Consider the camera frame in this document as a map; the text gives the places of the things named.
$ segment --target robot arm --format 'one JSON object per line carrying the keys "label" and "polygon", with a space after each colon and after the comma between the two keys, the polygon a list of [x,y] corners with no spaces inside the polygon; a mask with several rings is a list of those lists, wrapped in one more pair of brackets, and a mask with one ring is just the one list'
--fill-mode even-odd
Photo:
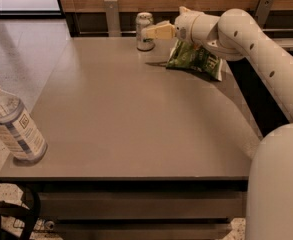
{"label": "robot arm", "polygon": [[[147,36],[148,29],[143,31]],[[151,38],[164,34],[203,45],[226,60],[246,57],[293,121],[293,57],[248,13],[232,9],[216,17],[181,8],[174,26],[154,26]],[[293,123],[267,135],[258,147],[249,176],[246,219],[246,240],[293,239]]]}

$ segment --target can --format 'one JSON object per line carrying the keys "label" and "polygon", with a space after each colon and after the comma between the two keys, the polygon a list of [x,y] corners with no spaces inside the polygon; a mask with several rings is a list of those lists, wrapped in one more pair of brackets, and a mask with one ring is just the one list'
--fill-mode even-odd
{"label": "can", "polygon": [[149,12],[140,12],[136,17],[136,40],[137,49],[140,51],[150,51],[155,47],[153,39],[142,38],[142,29],[154,25],[153,15]]}

